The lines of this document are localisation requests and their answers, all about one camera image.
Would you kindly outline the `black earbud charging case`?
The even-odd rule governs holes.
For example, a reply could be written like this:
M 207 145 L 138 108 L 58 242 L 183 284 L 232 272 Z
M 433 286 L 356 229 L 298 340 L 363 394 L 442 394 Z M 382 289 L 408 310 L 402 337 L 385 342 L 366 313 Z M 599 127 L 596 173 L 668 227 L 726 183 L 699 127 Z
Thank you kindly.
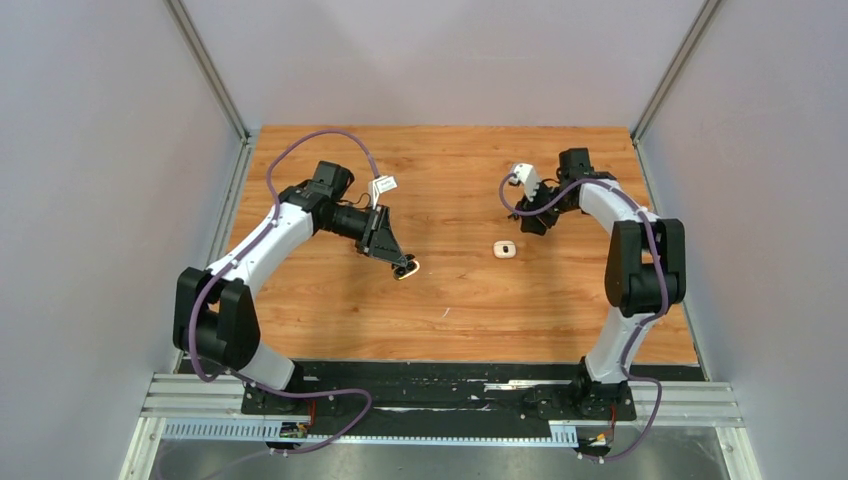
M 395 266 L 392 275 L 395 280 L 401 281 L 411 277 L 420 269 L 420 263 L 416 259 L 408 260 L 405 265 Z

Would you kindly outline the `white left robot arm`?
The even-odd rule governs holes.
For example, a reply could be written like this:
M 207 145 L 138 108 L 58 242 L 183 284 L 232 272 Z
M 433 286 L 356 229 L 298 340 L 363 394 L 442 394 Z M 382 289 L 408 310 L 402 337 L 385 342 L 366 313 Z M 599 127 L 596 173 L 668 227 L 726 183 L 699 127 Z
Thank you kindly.
M 269 387 L 279 411 L 298 411 L 307 389 L 294 378 L 297 364 L 261 340 L 255 299 L 264 283 L 319 231 L 352 240 L 358 253 L 388 263 L 397 280 L 419 268 L 396 240 L 389 208 L 377 202 L 396 188 L 395 178 L 372 180 L 364 208 L 343 199 L 353 181 L 349 169 L 320 162 L 311 179 L 275 195 L 266 217 L 228 254 L 203 269 L 186 268 L 176 286 L 174 346 Z

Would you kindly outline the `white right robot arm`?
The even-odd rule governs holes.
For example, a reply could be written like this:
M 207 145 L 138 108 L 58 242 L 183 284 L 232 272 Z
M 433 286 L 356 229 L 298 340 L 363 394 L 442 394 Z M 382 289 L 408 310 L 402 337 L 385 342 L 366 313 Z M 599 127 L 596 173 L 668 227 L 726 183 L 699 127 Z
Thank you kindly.
M 596 417 L 624 402 L 630 367 L 647 333 L 685 297 L 684 225 L 639 204 L 616 176 L 592 166 L 585 148 L 560 152 L 552 185 L 528 163 L 514 165 L 507 182 L 524 190 L 511 209 L 522 232 L 544 235 L 561 215 L 578 211 L 609 235 L 607 319 L 566 394 L 577 413 Z

